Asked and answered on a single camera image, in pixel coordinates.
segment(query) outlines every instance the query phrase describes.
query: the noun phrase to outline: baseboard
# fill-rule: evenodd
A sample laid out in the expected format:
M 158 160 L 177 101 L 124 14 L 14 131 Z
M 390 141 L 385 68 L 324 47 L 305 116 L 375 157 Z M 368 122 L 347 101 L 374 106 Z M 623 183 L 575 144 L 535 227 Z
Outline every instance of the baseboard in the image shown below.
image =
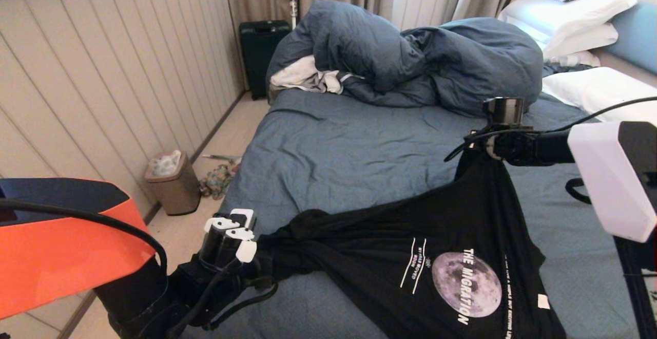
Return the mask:
M 233 109 L 237 107 L 237 103 L 239 103 L 242 98 L 244 97 L 244 94 L 246 91 L 242 91 L 240 95 L 237 97 L 237 99 L 233 102 L 232 105 L 226 110 L 226 112 L 221 116 L 221 119 L 217 122 L 217 124 L 212 128 L 212 130 L 207 134 L 207 137 L 203 142 L 199 145 L 199 149 L 194 152 L 194 154 L 190 157 L 190 161 L 194 163 L 197 158 L 199 158 L 200 154 L 203 152 L 207 144 L 209 144 L 209 141 L 212 140 L 212 137 L 217 133 L 219 128 L 221 127 L 221 124 L 223 124 L 226 119 L 228 118 L 228 115 L 230 115 L 231 112 L 233 112 Z M 144 217 L 144 222 L 146 224 L 150 224 L 151 220 L 155 218 L 155 215 L 157 212 L 160 210 L 162 205 L 160 203 L 155 203 L 152 208 L 146 213 Z M 87 313 L 87 310 L 89 310 L 89 307 L 91 307 L 91 304 L 93 303 L 93 300 L 96 299 L 96 294 L 94 294 L 93 291 L 89 291 L 87 295 L 82 299 L 82 303 L 78 306 L 78 308 L 75 310 L 75 313 L 73 313 L 73 316 L 68 320 L 66 323 L 66 326 L 64 329 L 59 333 L 59 336 L 57 336 L 57 339 L 68 339 L 71 334 L 73 334 L 73 331 L 77 327 L 77 325 L 80 323 L 82 320 L 82 317 Z

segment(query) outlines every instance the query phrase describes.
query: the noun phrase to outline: floor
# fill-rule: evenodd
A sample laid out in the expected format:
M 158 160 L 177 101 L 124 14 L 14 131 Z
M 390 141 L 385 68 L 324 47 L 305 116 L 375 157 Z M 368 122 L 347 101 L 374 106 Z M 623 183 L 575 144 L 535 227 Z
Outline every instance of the floor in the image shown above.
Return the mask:
M 235 106 L 233 112 L 203 150 L 204 154 L 223 154 L 241 156 L 253 139 L 258 124 L 265 117 L 269 105 L 265 100 L 253 101 L 250 94 L 245 94 Z M 219 162 L 215 159 L 199 157 L 194 163 L 194 171 L 201 178 L 214 169 Z M 197 252 L 203 241 L 203 226 L 209 217 L 218 210 L 221 200 L 202 198 L 199 208 L 190 215 L 169 217 L 160 210 L 150 222 L 151 234 L 166 249 L 169 259 L 169 273 L 178 264 L 188 262 Z M 94 300 L 89 311 L 73 331 L 71 339 L 118 339 L 107 321 L 107 312 L 101 302 Z

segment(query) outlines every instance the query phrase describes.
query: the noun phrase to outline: black suitcase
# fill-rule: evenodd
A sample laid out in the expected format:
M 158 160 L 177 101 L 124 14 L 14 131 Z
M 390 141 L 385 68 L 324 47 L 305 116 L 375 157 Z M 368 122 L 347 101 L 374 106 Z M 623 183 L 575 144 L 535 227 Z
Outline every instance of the black suitcase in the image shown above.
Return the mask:
M 265 75 L 279 42 L 289 34 L 287 21 L 247 22 L 240 24 L 242 58 L 253 99 L 267 94 Z

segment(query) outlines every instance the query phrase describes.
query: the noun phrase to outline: trash can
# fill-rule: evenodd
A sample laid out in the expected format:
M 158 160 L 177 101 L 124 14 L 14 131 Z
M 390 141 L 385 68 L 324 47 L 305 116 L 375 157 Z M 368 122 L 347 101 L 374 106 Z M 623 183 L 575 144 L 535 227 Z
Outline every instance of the trash can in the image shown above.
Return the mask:
M 158 164 L 162 162 L 163 158 L 168 159 L 175 155 L 176 152 L 157 154 L 148 164 L 145 175 L 148 188 L 169 216 L 192 213 L 199 207 L 201 199 L 199 180 L 185 152 L 179 152 L 179 159 L 176 163 L 174 162 L 175 169 L 172 166 L 170 171 L 157 171 L 159 170 Z
M 289 34 L 287 21 L 262 21 L 240 24 L 242 58 L 253 100 L 265 98 L 265 75 L 279 42 Z

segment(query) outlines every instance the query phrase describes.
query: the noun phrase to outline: plastic bag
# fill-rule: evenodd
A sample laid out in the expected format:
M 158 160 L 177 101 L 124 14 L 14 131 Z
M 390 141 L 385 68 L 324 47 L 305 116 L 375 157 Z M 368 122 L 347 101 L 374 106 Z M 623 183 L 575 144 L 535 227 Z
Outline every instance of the plastic bag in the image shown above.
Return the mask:
M 161 156 L 153 158 L 150 164 L 153 166 L 153 176 L 169 176 L 173 175 L 178 168 L 178 161 L 180 161 L 182 153 L 179 150 L 171 152 L 170 156 Z

